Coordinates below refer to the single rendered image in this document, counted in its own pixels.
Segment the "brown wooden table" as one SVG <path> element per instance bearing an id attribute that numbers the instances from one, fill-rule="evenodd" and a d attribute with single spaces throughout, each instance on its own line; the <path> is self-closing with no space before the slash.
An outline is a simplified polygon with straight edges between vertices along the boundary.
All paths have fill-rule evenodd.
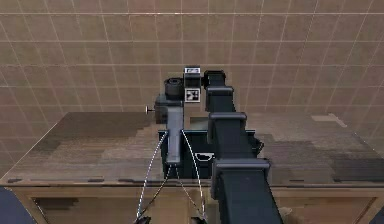
<path id="1" fill-rule="evenodd" d="M 205 130 L 192 115 L 186 130 Z M 384 157 L 333 115 L 251 114 L 268 184 L 283 224 L 384 224 Z M 163 126 L 135 112 L 74 112 L 56 123 L 0 178 L 35 224 L 134 224 L 143 181 Z M 164 180 L 155 156 L 142 208 Z M 198 181 L 183 179 L 201 206 Z M 211 181 L 201 180 L 207 224 L 221 224 Z M 198 213 L 168 179 L 145 212 L 149 224 L 191 224 Z"/>

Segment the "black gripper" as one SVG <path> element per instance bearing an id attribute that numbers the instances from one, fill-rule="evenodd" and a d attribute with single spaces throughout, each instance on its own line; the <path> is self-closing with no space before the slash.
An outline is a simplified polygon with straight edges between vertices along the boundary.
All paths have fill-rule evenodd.
<path id="1" fill-rule="evenodd" d="M 181 163 L 181 131 L 184 129 L 184 84 L 181 78 L 164 81 L 164 92 L 156 97 L 152 108 L 146 106 L 145 113 L 155 113 L 157 124 L 166 125 L 167 164 Z"/>

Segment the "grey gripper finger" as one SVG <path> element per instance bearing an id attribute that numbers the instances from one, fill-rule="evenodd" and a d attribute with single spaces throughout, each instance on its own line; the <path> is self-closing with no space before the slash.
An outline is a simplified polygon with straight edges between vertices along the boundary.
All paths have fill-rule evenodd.
<path id="1" fill-rule="evenodd" d="M 194 206 L 194 208 L 196 209 L 196 211 L 198 213 L 198 217 L 192 217 L 191 218 L 191 224 L 207 224 L 205 199 L 204 199 L 204 193 L 203 193 L 203 190 L 202 190 L 202 184 L 201 184 L 201 179 L 200 179 L 199 168 L 197 166 L 196 159 L 195 159 L 195 156 L 194 156 L 194 153 L 193 153 L 190 141 L 188 140 L 188 137 L 186 136 L 184 129 L 181 130 L 181 134 L 184 137 L 185 142 L 187 143 L 187 146 L 188 146 L 188 149 L 189 149 L 189 152 L 190 152 L 190 155 L 191 155 L 191 159 L 192 159 L 192 162 L 193 162 L 193 167 L 195 169 L 195 173 L 196 173 L 196 176 L 197 176 L 198 189 L 199 189 L 199 194 L 200 194 L 200 203 L 201 203 L 200 207 L 197 206 L 195 201 L 192 199 L 192 197 L 188 193 L 187 189 L 184 187 L 184 184 L 183 184 L 183 182 L 182 182 L 182 180 L 180 178 L 178 169 L 175 169 L 176 175 L 177 175 L 177 180 L 180 183 L 183 191 L 186 193 L 187 197 L 189 198 L 190 202 L 192 203 L 192 205 Z"/>
<path id="2" fill-rule="evenodd" d="M 145 174 L 143 186 L 142 186 L 140 197 L 139 197 L 139 202 L 138 202 L 138 206 L 137 206 L 137 210 L 136 210 L 136 219 L 134 220 L 134 224 L 149 224 L 150 223 L 151 218 L 148 216 L 145 216 L 145 212 L 148 210 L 150 205 L 155 201 L 156 197 L 159 195 L 162 188 L 164 187 L 164 185 L 167 183 L 167 181 L 169 179 L 169 174 L 166 174 L 166 178 L 162 181 L 160 187 L 156 191 L 155 195 L 152 197 L 151 201 L 147 204 L 147 206 L 145 208 L 142 208 L 143 202 L 144 202 L 145 190 L 146 190 L 147 185 L 148 185 L 148 178 L 149 178 L 149 174 L 151 173 L 151 170 L 152 170 L 152 165 L 153 165 L 155 156 L 157 155 L 159 149 L 161 148 L 163 142 L 165 141 L 165 139 L 167 137 L 168 137 L 168 132 L 165 131 L 164 134 L 162 135 L 162 137 L 160 138 L 160 140 L 158 141 L 157 146 L 156 146 L 156 148 L 152 154 L 152 158 L 148 164 L 148 168 L 147 168 L 147 171 Z"/>

